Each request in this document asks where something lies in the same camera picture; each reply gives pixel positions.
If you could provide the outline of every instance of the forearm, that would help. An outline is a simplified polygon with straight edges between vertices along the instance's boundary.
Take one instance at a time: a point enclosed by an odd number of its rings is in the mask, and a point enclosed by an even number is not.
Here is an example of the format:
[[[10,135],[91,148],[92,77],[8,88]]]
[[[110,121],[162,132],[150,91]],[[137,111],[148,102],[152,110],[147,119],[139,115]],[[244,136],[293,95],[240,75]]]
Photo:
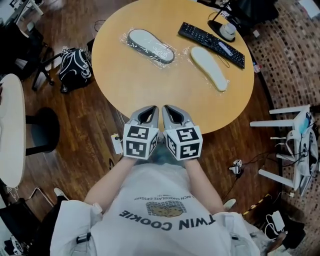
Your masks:
[[[211,213],[224,212],[224,205],[198,160],[186,160],[185,169],[190,179],[190,192]]]
[[[136,161],[135,158],[123,157],[89,190],[84,202],[90,205],[98,203],[105,212],[117,196],[122,183]]]

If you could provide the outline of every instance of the white sneaker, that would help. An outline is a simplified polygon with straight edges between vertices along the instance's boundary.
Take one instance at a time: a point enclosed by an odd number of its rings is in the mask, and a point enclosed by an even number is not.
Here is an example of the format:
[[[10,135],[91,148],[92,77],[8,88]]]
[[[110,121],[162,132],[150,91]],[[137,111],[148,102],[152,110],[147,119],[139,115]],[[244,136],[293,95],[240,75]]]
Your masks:
[[[57,197],[63,196],[64,198],[66,198],[69,201],[69,198],[66,196],[66,194],[60,188],[55,187],[53,191]]]
[[[236,201],[237,201],[237,200],[234,199],[234,198],[229,199],[228,201],[226,201],[226,202],[224,203],[224,205],[223,205],[224,210],[225,210],[226,212],[229,211],[229,210],[232,208],[232,206],[235,205]]]

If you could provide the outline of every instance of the black bag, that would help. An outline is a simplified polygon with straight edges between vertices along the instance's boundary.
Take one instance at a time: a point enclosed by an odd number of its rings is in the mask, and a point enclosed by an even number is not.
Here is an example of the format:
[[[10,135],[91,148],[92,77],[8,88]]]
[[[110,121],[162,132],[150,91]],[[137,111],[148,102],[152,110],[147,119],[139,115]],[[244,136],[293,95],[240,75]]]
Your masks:
[[[61,54],[59,79],[62,82],[60,92],[67,94],[75,89],[86,87],[90,82],[90,62],[81,48],[64,49]]]

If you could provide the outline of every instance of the wooden floor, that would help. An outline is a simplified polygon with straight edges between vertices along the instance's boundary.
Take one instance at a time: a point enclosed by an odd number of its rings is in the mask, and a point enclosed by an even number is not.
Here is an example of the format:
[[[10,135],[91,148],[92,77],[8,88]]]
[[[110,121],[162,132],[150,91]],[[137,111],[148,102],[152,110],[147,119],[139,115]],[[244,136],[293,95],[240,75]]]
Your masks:
[[[56,53],[62,46],[84,47],[96,35],[95,21],[107,19],[129,2],[45,0],[41,6],[44,15],[36,27]],[[86,88],[64,95],[59,91],[57,71],[57,68],[51,70],[55,86],[45,82],[37,93],[31,90],[32,77],[23,82],[26,114],[34,115],[41,107],[52,108],[59,118],[60,140],[53,152],[26,158],[18,193],[20,197],[27,198],[34,187],[39,186],[55,202],[53,189],[59,187],[70,199],[83,200],[95,182],[108,172],[109,159],[115,163],[119,159],[113,152],[110,136],[122,133],[123,126],[119,113],[103,96],[95,81]],[[268,110],[262,84],[255,76],[250,102],[242,114],[228,126],[203,136],[200,163],[223,199],[235,182],[234,175],[228,170],[234,160],[242,159],[246,163],[260,153],[274,150],[270,141],[274,130],[251,128],[249,125],[250,121],[269,120]],[[277,195],[278,185],[258,175],[263,163],[262,159],[247,165],[242,177],[224,199],[236,198],[235,211],[243,213],[266,193]],[[272,161],[267,161],[265,168],[278,173],[278,166]],[[28,204],[39,219],[51,208],[38,194]]]

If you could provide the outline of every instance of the plastic wrap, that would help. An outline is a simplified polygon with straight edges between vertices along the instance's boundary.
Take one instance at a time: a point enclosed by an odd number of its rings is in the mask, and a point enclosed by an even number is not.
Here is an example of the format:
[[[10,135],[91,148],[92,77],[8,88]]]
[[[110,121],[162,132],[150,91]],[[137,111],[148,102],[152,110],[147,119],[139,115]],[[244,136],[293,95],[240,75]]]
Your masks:
[[[120,41],[160,69],[176,66],[183,61],[183,53],[144,29],[131,28],[120,37]]]

